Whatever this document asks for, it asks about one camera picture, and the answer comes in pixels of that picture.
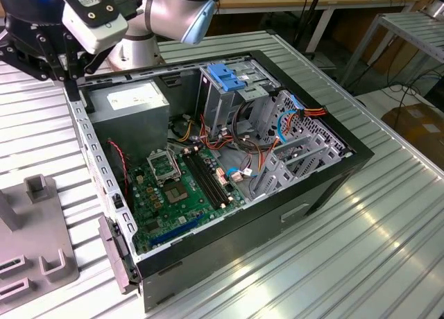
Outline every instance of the motherboard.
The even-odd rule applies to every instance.
[[[207,148],[152,154],[128,172],[133,184],[133,238],[144,253],[245,204]]]

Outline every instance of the computer case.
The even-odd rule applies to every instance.
[[[320,209],[373,155],[331,114],[304,117],[302,110],[320,109],[322,105],[260,51],[90,76],[80,88],[87,100],[94,100],[107,98],[105,90],[121,92],[125,87],[132,89],[146,82],[154,84],[156,98],[166,100],[170,117],[185,113],[195,119],[202,116],[208,139],[217,139],[231,128],[239,105],[248,108],[248,114],[239,121],[239,132],[261,144],[270,145],[278,135],[282,137],[276,126],[281,121],[279,114],[297,110],[299,117],[293,123],[282,119],[293,124],[292,130],[284,134],[284,144],[269,149],[264,167],[257,170],[250,186],[245,181],[233,183],[243,198],[236,207],[215,207],[219,215],[211,223],[202,224],[196,219],[186,232],[151,244],[145,251],[135,242],[144,226],[137,224],[134,208],[132,211],[130,200],[125,199],[122,172],[117,175],[113,171],[119,159],[105,154],[110,149],[106,140],[112,139],[114,133],[108,134],[110,137],[102,133],[101,139],[91,122],[94,113],[85,111],[86,102],[69,102],[79,144],[102,202],[105,216],[99,219],[99,232],[119,288],[122,293],[138,289],[145,311]],[[146,125],[127,135],[141,137],[149,126],[164,126],[149,119],[144,121]],[[184,159],[187,151],[174,158]],[[156,152],[146,151],[146,157],[153,153]],[[230,165],[240,162],[240,153],[236,149],[212,150],[211,157],[218,169],[227,171]],[[137,188],[135,180],[130,181]]]

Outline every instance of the workbench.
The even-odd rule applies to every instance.
[[[319,0],[316,7],[323,14],[311,37],[306,52],[314,52],[322,35],[336,9],[344,8],[377,8],[402,7],[403,12],[409,12],[418,0]],[[219,0],[216,14],[241,14],[251,12],[296,12],[302,11],[305,0]],[[307,1],[306,10],[311,5]],[[0,6],[0,17],[4,17]]]
[[[259,49],[375,156],[327,204],[279,237],[148,313],[151,318],[439,318],[444,312],[444,172],[277,35],[161,43],[167,62]],[[122,295],[101,243],[102,214],[65,98],[0,66],[0,188],[43,173],[57,182],[80,277],[6,318],[145,318]]]

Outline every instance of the slotted metal worktable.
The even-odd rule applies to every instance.
[[[160,48],[167,62],[262,50],[326,104],[375,156],[322,210],[149,316],[438,318],[442,314],[442,171],[276,35],[244,33],[209,37],[197,47],[167,42]],[[97,231],[101,208],[62,90],[3,64],[0,188],[36,173],[52,175],[57,182],[80,277],[3,317],[143,318],[137,294],[119,293],[101,244]]]
[[[393,14],[377,15],[373,23],[368,28],[367,33],[362,38],[359,46],[356,48],[353,56],[347,64],[344,76],[341,79],[341,85],[347,82],[348,77],[353,72],[354,67],[365,51],[368,43],[372,40],[379,26],[388,29],[388,33],[382,43],[378,46],[376,52],[372,55],[369,64],[378,59],[393,36],[397,35],[410,44],[416,46],[426,55],[434,58],[440,63],[444,63],[444,21],[432,19],[423,12],[400,12]],[[413,74],[418,73],[421,66],[424,65],[428,57],[423,57],[420,65],[416,67]]]

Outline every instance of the gray plastic holder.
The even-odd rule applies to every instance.
[[[78,278],[65,218],[50,177],[0,191],[0,314]]]

